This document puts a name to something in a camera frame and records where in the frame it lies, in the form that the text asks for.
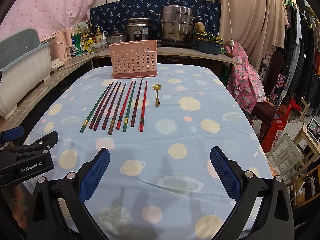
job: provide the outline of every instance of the pot handle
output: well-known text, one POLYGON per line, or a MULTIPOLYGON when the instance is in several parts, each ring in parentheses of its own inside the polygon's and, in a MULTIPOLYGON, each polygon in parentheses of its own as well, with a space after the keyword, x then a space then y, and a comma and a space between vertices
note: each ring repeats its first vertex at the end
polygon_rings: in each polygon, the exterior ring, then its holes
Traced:
POLYGON ((171 23, 171 24, 172 24, 172 27, 174 27, 174 24, 173 24, 173 22, 171 22, 171 21, 167 21, 167 20, 161 20, 160 22, 161 22, 161 23, 163 23, 163 22, 168 22, 168 23, 171 23))

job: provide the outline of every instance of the yellow package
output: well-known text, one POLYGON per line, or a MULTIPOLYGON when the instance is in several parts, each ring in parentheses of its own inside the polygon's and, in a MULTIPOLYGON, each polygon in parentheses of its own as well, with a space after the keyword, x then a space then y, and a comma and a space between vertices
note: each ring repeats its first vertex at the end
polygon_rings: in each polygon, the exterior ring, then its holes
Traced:
POLYGON ((92 52, 92 50, 90 49, 90 46, 94 44, 93 40, 90 38, 88 39, 85 43, 84 43, 84 48, 87 52, 92 52))

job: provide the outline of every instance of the green can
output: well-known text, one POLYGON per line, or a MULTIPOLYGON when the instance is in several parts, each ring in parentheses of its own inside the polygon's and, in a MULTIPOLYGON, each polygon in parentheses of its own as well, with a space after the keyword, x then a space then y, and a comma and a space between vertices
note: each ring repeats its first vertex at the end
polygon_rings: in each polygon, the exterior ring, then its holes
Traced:
POLYGON ((72 47, 70 48, 71 57, 79 56, 81 54, 81 33, 71 35, 72 47))

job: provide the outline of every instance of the blue gripper pad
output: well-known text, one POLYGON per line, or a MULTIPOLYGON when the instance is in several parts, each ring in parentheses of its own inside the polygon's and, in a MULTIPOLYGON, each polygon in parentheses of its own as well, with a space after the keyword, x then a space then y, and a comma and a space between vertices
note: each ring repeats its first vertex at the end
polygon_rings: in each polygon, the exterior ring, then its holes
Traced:
POLYGON ((4 142, 10 142, 16 138, 19 138, 23 134, 24 134, 24 128, 22 126, 18 126, 10 130, 4 131, 2 135, 2 140, 4 142))
POLYGON ((216 170, 228 196, 238 202, 241 198, 241 182, 229 167, 227 160, 223 158, 219 147, 214 147, 210 152, 211 163, 216 170))
POLYGON ((80 183, 79 199, 81 203, 92 197, 96 190, 104 172, 110 163, 110 153, 107 149, 103 150, 95 163, 89 169, 88 173, 84 176, 80 183))

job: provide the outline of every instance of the chopstick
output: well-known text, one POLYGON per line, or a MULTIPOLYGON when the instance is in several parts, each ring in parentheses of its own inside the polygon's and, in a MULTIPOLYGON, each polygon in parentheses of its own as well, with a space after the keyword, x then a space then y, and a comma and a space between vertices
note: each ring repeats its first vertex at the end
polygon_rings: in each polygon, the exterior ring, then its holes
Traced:
POLYGON ((116 96, 117 96, 117 93, 118 93, 118 91, 119 91, 121 82, 122 82, 122 81, 120 81, 120 83, 119 83, 119 85, 118 85, 118 88, 117 88, 117 90, 116 90, 116 93, 115 93, 115 95, 113 96, 113 99, 112 99, 112 101, 111 101, 111 103, 110 103, 109 110, 108 110, 107 115, 106 115, 106 117, 105 117, 105 119, 104 119, 104 122, 103 122, 103 124, 102 124, 102 130, 105 130, 105 129, 106 129, 106 126, 107 126, 107 123, 108 123, 108 120, 109 120, 109 117, 110 117, 110 113, 111 113, 111 110, 112 110, 112 107, 113 107, 113 103, 114 103, 115 100, 116 100, 116 96))
POLYGON ((116 106, 116 110, 115 110, 115 113, 113 114, 113 117, 112 117, 112 120, 111 120, 111 124, 110 124, 110 128, 109 128, 109 131, 108 131, 108 134, 111 135, 112 132, 113 132, 113 127, 115 125, 115 121, 116 121, 116 118, 117 118, 117 114, 118 114, 118 110, 119 110, 119 106, 120 106, 120 103, 121 103, 121 99, 122 99, 122 95, 123 95, 123 92, 124 92, 124 89, 125 89, 125 85, 127 83, 124 83, 124 87, 122 89, 122 92, 120 94, 120 97, 118 99, 118 103, 117 103, 117 106, 116 106))
POLYGON ((119 119, 118 119, 118 123, 117 123, 117 127, 116 127, 117 130, 120 129, 121 121, 122 121, 123 114, 124 114, 124 109, 125 109, 125 106, 127 105, 127 101, 128 101, 128 97, 129 97, 129 94, 130 94, 130 90, 131 90, 132 84, 133 84, 133 80, 131 81, 127 96, 125 97, 125 100, 124 100, 124 103, 123 103, 123 106, 122 106, 122 109, 121 109, 121 113, 120 113, 120 116, 119 116, 119 119))
POLYGON ((102 110, 101 110, 101 112, 100 112, 100 114, 99 114, 99 116, 98 116, 98 118, 97 118, 97 120, 96 120, 96 123, 94 124, 94 127, 93 127, 93 130, 94 130, 94 131, 96 131, 97 128, 98 128, 98 125, 99 125, 100 120, 101 120, 101 118, 102 118, 103 112, 104 112, 104 110, 106 109, 107 104, 109 103, 109 100, 110 100, 110 98, 111 98, 111 96, 112 96, 112 93, 113 93, 113 91, 115 90, 117 84, 118 84, 118 82, 117 82, 117 83, 115 84, 115 86, 113 87, 110 95, 109 95, 108 98, 107 98, 107 101, 106 101, 106 102, 104 103, 104 105, 103 105, 103 108, 102 108, 102 110))
POLYGON ((138 101, 139 101, 139 96, 140 96, 141 85, 142 85, 142 80, 140 82, 140 86, 139 86, 139 90, 138 90, 137 98, 136 98, 136 104, 134 105, 134 109, 133 109, 133 113, 132 113, 131 127, 134 127, 134 122, 136 121, 136 114, 137 114, 137 108, 138 108, 138 101))
POLYGON ((132 97, 133 97, 133 92, 134 92, 135 86, 136 86, 136 81, 133 84, 133 88, 132 88, 132 92, 131 92, 131 96, 130 96, 130 100, 129 100, 129 104, 128 104, 128 108, 127 108, 127 113, 125 114, 123 128, 122 128, 123 132, 127 131, 127 125, 128 125, 128 120, 129 120, 129 114, 130 114, 130 107, 131 107, 131 103, 132 103, 132 97))
POLYGON ((93 127, 93 125, 94 125, 94 122, 95 122, 95 120, 96 120, 97 117, 98 117, 99 111, 100 111, 101 107, 103 106, 103 102, 104 102, 104 100, 106 99, 106 97, 107 97, 107 95, 108 95, 108 93, 109 93, 109 90, 111 89, 112 85, 113 85, 113 82, 111 83, 111 85, 108 86, 108 91, 107 91, 107 93, 104 95, 104 97, 103 97, 102 101, 100 102, 100 105, 99 105, 96 113, 94 114, 94 116, 93 116, 93 118, 92 118, 92 120, 91 120, 91 123, 90 123, 90 125, 89 125, 89 128, 90 128, 90 129, 92 129, 92 127, 93 127))
POLYGON ((146 108, 146 97, 147 97, 147 85, 148 81, 146 81, 146 87, 144 89, 143 103, 142 103, 142 111, 141 111, 141 119, 140 119, 140 132, 143 132, 143 124, 144 124, 144 112, 146 108))
POLYGON ((111 84, 108 85, 108 87, 105 89, 105 91, 102 93, 101 97, 98 99, 98 101, 96 102, 96 104, 94 105, 94 107, 92 108, 91 112, 89 113, 88 117, 85 119, 81 129, 80 129, 80 133, 84 132, 85 127, 87 126, 91 116, 93 115, 93 112, 96 110, 99 102, 101 101, 101 98, 104 96, 104 94, 107 92, 107 90, 109 89, 111 84))

